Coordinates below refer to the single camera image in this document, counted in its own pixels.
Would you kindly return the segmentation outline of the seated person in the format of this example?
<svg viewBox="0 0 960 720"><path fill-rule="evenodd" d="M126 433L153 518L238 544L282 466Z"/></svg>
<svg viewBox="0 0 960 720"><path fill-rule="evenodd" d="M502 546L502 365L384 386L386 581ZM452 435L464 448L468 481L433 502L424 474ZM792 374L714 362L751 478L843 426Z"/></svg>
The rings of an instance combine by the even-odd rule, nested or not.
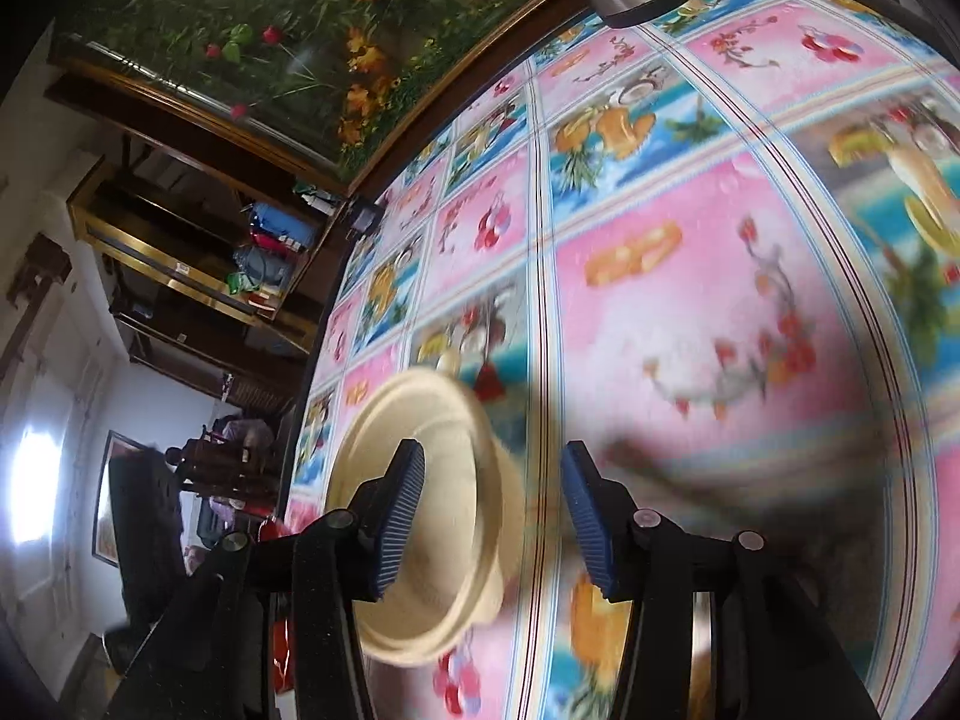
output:
<svg viewBox="0 0 960 720"><path fill-rule="evenodd" d="M263 465L272 455L274 431L263 419L224 416L213 422L213 433L226 444L239 445L247 452L247 460L254 465Z"/></svg>

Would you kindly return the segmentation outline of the framed wall picture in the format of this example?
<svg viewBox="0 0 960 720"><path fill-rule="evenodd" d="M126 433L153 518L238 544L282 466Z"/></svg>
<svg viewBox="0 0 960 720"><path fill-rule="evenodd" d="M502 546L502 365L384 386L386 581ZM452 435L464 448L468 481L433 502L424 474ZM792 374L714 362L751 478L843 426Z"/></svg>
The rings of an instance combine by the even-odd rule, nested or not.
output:
<svg viewBox="0 0 960 720"><path fill-rule="evenodd" d="M117 551L116 528L110 507L110 464L119 458L127 458L143 449L143 445L135 440L122 436L117 431L107 433L104 446L103 461L99 472L98 497L96 497L96 511L94 511L93 536L91 537L91 554L94 559L119 566L119 551Z"/></svg>

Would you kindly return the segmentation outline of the grey thermos flask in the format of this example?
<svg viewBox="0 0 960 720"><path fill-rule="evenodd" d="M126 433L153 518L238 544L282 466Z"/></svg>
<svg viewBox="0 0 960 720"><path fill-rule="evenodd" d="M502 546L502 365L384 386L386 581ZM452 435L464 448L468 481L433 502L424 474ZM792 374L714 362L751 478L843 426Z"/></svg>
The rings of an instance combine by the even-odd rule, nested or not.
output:
<svg viewBox="0 0 960 720"><path fill-rule="evenodd" d="M239 271L256 287L283 289L290 281L291 265L278 255L255 245L246 245L233 252Z"/></svg>

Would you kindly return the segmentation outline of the large red scalloped plate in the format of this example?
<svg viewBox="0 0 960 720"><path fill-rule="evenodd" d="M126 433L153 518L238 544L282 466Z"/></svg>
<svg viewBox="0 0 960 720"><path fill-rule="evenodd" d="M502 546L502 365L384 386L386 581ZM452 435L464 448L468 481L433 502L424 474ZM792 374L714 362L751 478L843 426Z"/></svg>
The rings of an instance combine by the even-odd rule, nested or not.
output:
<svg viewBox="0 0 960 720"><path fill-rule="evenodd" d="M285 694L295 687L295 665L288 619L279 619L270 628L270 674L275 694Z"/></svg>

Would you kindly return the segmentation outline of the blue thermos flask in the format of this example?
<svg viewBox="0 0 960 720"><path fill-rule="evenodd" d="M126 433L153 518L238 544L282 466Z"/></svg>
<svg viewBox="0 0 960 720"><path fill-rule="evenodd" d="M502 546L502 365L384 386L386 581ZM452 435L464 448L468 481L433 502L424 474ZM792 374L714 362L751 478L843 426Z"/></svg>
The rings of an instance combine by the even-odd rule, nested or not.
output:
<svg viewBox="0 0 960 720"><path fill-rule="evenodd" d="M316 228L298 216L290 215L274 205L257 202L252 206L252 216L256 226L272 234L274 238L296 242L299 247L311 247L316 237Z"/></svg>

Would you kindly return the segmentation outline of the artificial flower display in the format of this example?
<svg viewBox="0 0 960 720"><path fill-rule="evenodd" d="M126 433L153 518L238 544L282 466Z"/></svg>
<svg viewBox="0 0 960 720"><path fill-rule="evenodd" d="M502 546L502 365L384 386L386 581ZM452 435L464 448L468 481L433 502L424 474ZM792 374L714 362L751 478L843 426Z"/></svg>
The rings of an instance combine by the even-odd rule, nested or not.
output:
<svg viewBox="0 0 960 720"><path fill-rule="evenodd" d="M535 0L75 0L60 46L345 179Z"/></svg>

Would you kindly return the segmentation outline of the large beige plastic bowl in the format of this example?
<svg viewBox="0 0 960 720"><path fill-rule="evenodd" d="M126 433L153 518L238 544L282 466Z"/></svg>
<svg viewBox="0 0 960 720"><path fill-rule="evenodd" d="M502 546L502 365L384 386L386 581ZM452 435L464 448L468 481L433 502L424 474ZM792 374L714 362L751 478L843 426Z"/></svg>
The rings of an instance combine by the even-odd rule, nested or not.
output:
<svg viewBox="0 0 960 720"><path fill-rule="evenodd" d="M331 509L381 476L398 443L425 456L425 483L398 576L381 600L355 605L366 655L418 667L500 614L523 554L526 495L516 461L467 385L412 367L359 410L327 488Z"/></svg>

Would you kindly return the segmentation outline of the small black jar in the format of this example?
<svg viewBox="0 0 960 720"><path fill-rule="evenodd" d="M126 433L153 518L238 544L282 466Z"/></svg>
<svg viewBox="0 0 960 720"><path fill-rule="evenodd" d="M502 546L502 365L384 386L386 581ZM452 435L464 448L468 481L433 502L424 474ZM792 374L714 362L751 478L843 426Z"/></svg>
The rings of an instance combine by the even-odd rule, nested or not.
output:
<svg viewBox="0 0 960 720"><path fill-rule="evenodd" d="M363 236L369 236L379 229L384 211L386 211L386 208L381 203L366 199L351 199L348 203L345 223L348 224L350 231L355 236L363 238Z"/></svg>

